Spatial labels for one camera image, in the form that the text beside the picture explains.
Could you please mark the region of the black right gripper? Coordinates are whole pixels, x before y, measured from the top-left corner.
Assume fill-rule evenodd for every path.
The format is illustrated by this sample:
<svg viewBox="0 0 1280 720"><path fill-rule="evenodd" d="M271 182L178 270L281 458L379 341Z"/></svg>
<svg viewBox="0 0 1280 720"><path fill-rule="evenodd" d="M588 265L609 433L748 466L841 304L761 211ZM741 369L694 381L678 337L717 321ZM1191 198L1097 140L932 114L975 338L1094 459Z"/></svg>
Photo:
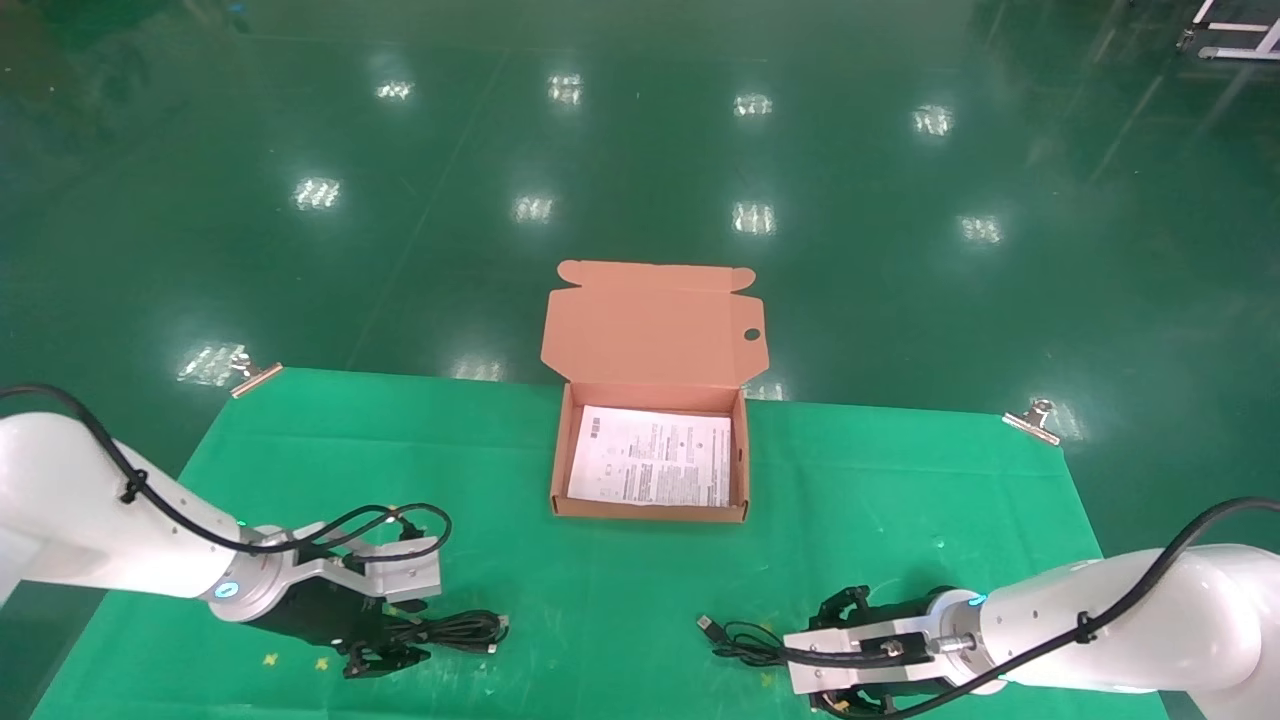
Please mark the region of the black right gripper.
<svg viewBox="0 0 1280 720"><path fill-rule="evenodd" d="M870 719L902 708L910 698L933 698L963 684L961 673L940 648L945 637L956 635L950 607L963 601L961 591L929 591L916 600L870 606L869 585L850 585L823 600L809 618L808 630L851 628L860 630L878 650L893 657L893 665L868 671L858 692L827 691L808 694L810 711L835 719Z"/></svg>

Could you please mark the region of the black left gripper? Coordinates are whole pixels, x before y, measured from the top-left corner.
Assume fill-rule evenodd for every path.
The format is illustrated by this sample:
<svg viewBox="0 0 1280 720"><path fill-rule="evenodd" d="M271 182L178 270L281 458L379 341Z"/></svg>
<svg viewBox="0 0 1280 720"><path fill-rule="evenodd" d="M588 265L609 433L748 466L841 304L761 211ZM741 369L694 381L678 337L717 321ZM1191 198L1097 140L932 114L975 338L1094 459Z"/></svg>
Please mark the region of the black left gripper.
<svg viewBox="0 0 1280 720"><path fill-rule="evenodd" d="M375 679L419 665L428 650L393 642L394 629L421 626L425 600L387 602L330 580L291 585L266 612L250 621L255 629L342 651L344 679Z"/></svg>

